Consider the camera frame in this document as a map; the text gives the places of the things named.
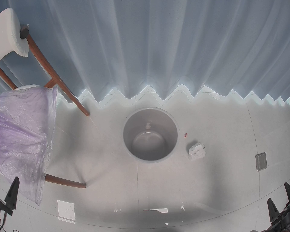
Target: floor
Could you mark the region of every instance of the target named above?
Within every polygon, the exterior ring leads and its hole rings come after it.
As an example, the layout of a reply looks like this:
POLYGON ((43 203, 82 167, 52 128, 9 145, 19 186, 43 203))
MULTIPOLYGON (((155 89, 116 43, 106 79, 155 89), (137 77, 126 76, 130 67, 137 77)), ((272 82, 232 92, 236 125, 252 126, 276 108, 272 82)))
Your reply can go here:
MULTIPOLYGON (((40 206, 19 194, 7 232, 262 231, 270 226, 267 199, 280 211, 288 202, 289 102, 254 93, 242 99, 234 91, 223 97, 207 87, 192 97, 185 86, 165 101, 150 86, 132 99, 116 89, 100 103, 87 91, 79 99, 89 117, 58 95, 47 173, 87 188, 46 182, 40 206), (175 153, 160 163, 136 161, 122 144, 126 117, 146 106, 169 112, 180 129, 175 153), (205 144, 206 156, 190 161, 196 142, 205 144), (262 152, 267 168, 257 172, 255 155, 262 152)), ((0 185, 4 199, 3 176, 0 185)))

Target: crumpled tissue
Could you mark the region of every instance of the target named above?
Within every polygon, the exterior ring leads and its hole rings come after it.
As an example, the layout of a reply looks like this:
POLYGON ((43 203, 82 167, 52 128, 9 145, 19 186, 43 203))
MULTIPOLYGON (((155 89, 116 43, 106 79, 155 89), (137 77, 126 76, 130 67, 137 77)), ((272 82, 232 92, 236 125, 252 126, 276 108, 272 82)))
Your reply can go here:
POLYGON ((188 159, 196 160, 205 157, 206 151, 203 143, 196 143, 188 150, 188 159))

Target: blue-gray curtain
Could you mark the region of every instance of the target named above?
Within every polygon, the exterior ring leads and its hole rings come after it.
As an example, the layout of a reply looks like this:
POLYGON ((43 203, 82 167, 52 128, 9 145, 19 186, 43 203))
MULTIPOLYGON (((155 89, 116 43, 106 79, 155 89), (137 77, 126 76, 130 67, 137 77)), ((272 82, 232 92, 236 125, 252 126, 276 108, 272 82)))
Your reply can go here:
MULTIPOLYGON (((48 61, 78 96, 125 97, 147 84, 165 99, 179 84, 261 99, 290 96, 290 1, 1 0, 12 7, 48 61)), ((33 55, 0 67, 16 85, 49 77, 33 55)), ((8 89, 0 82, 0 91, 8 89)))

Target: translucent purple trash bag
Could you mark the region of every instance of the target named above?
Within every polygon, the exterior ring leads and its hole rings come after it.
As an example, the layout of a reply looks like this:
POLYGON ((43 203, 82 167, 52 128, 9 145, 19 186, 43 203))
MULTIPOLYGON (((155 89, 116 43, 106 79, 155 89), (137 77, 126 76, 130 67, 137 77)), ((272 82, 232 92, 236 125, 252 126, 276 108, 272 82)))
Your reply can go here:
POLYGON ((0 94, 0 171, 40 205, 55 131, 58 88, 32 87, 0 94))

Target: plastic bag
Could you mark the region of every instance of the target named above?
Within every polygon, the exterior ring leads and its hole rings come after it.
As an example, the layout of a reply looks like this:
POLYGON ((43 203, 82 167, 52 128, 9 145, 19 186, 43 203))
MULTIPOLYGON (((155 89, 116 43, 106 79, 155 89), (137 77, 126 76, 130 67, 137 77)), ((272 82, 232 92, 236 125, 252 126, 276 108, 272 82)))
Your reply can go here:
POLYGON ((205 148, 203 143, 196 143, 188 151, 189 160, 196 160, 205 157, 205 148))
POLYGON ((0 94, 0 171, 40 205, 55 131, 58 88, 33 87, 0 94))

